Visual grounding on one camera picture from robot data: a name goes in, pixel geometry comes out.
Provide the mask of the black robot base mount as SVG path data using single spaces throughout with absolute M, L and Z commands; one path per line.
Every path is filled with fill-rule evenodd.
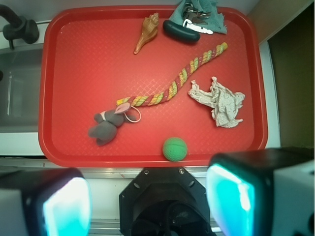
M 205 187 L 185 168 L 144 168 L 119 194 L 124 236 L 213 236 Z

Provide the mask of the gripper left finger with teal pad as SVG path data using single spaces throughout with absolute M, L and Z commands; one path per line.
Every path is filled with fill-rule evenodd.
M 78 169 L 0 173 L 2 236 L 87 236 L 91 218 L 90 186 Z

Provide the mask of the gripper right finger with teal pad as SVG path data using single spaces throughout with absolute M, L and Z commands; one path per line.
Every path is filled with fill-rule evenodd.
M 218 153 L 207 169 L 206 196 L 227 236 L 312 236 L 315 151 L 283 147 Z

